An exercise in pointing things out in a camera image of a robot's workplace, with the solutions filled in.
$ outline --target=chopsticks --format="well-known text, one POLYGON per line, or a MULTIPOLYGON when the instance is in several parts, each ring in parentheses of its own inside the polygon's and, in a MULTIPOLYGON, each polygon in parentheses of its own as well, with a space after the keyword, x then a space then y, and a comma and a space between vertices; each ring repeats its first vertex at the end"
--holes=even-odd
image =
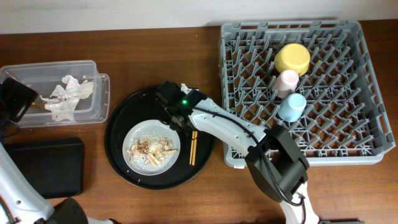
POLYGON ((192 131, 192 140, 191 140, 191 155, 189 158, 189 164, 194 166, 195 165, 195 157, 197 154, 197 137, 198 132, 192 131))

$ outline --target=crumpled paper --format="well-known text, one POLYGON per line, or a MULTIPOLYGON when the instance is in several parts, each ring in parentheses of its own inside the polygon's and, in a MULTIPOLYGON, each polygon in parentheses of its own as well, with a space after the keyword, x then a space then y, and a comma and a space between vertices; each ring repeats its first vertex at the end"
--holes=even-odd
MULTIPOLYGON (((85 80, 82 84, 79 84, 79 81, 71 75, 63 77, 62 82, 67 84, 67 87, 64 89, 61 85, 57 85, 50 98, 43 98, 40 95, 40 98, 46 102, 44 104, 46 110, 53 113, 74 111, 81 99, 85 99, 93 93, 93 82, 85 80)), ((54 121, 62 121, 64 119, 74 121, 75 117, 73 113, 62 113, 53 114, 52 119, 54 121)))

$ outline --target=light blue cup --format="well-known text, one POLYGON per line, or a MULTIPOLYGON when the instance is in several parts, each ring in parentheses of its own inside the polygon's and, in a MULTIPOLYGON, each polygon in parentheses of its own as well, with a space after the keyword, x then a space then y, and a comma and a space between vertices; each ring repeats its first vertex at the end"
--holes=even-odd
POLYGON ((293 93, 280 104, 278 115, 284 121, 294 122, 301 117, 306 104, 307 101, 304 96, 293 93))

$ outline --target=gray dish rack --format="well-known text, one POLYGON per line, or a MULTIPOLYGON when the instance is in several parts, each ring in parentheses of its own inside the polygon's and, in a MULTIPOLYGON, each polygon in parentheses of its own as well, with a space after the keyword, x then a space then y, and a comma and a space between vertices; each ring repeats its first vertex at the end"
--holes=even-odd
MULTIPOLYGON (((395 147, 359 22, 227 23, 219 45, 223 108, 267 128, 282 125, 311 165, 375 164, 395 147), (279 74, 275 55, 289 43, 306 46, 311 55, 295 91, 307 106, 294 123, 276 116, 281 99, 271 90, 279 74)), ((246 165, 227 144, 224 160, 234 168, 246 165)))

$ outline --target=white wall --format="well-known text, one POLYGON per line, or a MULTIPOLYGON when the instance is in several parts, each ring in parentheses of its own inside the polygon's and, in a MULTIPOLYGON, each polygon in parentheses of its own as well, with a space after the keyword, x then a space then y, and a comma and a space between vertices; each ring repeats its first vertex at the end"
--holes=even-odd
POLYGON ((0 34, 398 19, 398 0, 0 0, 0 34))

